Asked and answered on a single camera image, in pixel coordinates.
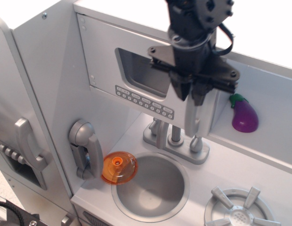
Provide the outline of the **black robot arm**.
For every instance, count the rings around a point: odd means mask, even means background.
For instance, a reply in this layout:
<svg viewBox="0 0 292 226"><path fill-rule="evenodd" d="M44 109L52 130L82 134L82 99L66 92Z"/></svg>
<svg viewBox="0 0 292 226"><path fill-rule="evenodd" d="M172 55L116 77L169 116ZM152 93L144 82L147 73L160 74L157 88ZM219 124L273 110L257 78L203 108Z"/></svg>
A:
<svg viewBox="0 0 292 226"><path fill-rule="evenodd" d="M169 46L148 49L152 67L166 71L181 100L188 96L195 106L201 106L212 89L234 93L240 73L223 56L230 53L231 44L216 49L216 31L234 41L223 24L232 16L232 0L169 0Z"/></svg>

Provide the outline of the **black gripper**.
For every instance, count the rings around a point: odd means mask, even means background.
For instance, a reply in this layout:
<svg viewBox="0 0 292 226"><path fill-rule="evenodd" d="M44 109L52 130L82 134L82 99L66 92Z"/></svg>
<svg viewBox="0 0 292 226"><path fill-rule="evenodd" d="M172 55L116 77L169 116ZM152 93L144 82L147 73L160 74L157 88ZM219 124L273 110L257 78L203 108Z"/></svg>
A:
<svg viewBox="0 0 292 226"><path fill-rule="evenodd" d="M153 67L169 73L178 98L185 101L192 88L195 106L201 106L212 89L234 93L240 73L213 54L207 42L190 47L171 44L151 46L148 55Z"/></svg>

